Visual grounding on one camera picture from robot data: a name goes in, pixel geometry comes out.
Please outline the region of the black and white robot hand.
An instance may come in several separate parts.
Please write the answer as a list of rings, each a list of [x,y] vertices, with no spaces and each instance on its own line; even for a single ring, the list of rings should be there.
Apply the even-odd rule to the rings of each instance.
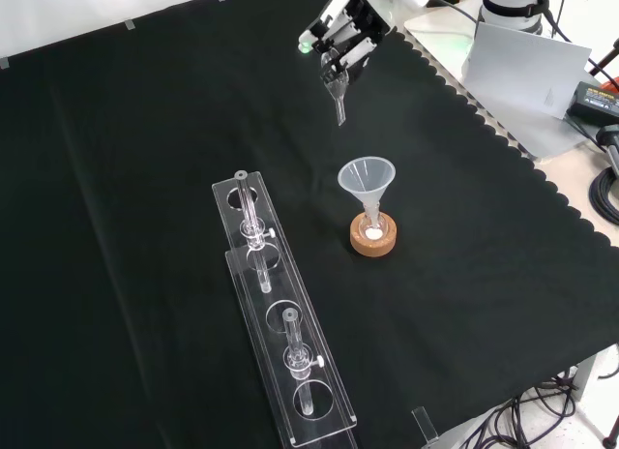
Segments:
[[[372,52],[395,27],[396,0],[328,0],[299,36],[302,53],[321,56],[321,80],[356,81]]]

